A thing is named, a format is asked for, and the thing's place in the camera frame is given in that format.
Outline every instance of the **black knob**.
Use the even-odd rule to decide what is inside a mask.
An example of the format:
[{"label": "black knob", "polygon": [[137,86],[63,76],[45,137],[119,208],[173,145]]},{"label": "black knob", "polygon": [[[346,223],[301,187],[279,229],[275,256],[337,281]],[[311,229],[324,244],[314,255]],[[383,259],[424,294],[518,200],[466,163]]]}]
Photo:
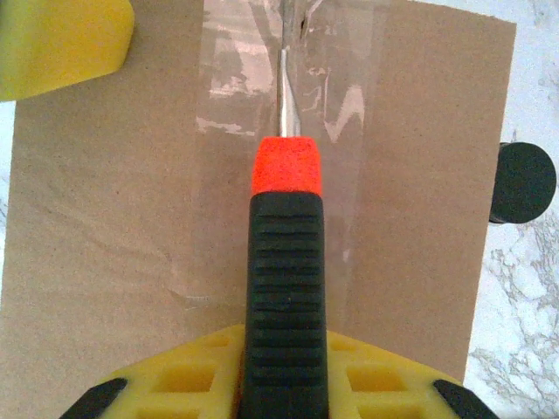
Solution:
[{"label": "black knob", "polygon": [[493,189],[491,223],[527,223],[551,204],[556,169],[548,154],[526,142],[500,145]]}]

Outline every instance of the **ribbed grip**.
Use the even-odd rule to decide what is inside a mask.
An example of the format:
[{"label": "ribbed grip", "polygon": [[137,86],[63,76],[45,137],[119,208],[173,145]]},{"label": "ribbed grip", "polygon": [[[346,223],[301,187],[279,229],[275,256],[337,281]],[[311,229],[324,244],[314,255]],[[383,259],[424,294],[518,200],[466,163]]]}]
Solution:
[{"label": "ribbed grip", "polygon": [[328,418],[322,200],[251,201],[242,419]]}]

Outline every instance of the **brown cardboard sheet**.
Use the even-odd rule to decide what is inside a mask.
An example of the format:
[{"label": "brown cardboard sheet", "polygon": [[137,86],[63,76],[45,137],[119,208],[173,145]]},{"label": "brown cardboard sheet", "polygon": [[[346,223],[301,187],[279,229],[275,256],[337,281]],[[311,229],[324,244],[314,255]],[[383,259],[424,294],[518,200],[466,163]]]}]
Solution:
[{"label": "brown cardboard sheet", "polygon": [[[332,142],[320,138],[326,119],[303,115],[323,154],[328,321],[460,379],[514,25],[354,3],[375,8],[362,70],[346,73],[361,80],[363,121],[344,134],[353,142]],[[250,140],[201,132],[203,2],[133,6],[121,71],[17,104],[2,418],[58,417],[112,370],[244,318],[250,165],[273,125]],[[297,83],[304,91],[303,76]]]}]

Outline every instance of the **marble surface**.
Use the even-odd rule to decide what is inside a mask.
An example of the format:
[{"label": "marble surface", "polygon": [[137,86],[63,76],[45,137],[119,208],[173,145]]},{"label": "marble surface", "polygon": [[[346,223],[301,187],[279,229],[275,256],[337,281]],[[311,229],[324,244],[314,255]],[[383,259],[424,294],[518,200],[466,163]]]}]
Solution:
[{"label": "marble surface", "polygon": [[[502,140],[533,142],[559,165],[559,0],[428,3],[518,24]],[[0,264],[13,115],[0,104]],[[466,385],[501,418],[559,417],[559,197],[532,223],[488,229]]]},{"label": "marble surface", "polygon": [[11,137],[15,104],[0,103],[0,290],[2,290],[3,249],[6,242],[6,215],[10,188]]}]

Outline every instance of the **yellow sponge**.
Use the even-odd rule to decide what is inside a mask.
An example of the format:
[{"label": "yellow sponge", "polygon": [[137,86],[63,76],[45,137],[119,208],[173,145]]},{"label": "yellow sponge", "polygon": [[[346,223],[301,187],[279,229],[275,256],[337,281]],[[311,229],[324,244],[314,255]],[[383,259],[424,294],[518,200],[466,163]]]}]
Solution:
[{"label": "yellow sponge", "polygon": [[[233,326],[125,367],[128,383],[101,419],[234,419],[242,382],[243,326]],[[328,332],[330,419],[455,419],[433,387],[453,378]]]},{"label": "yellow sponge", "polygon": [[128,0],[2,0],[0,100],[117,71],[133,29]]}]

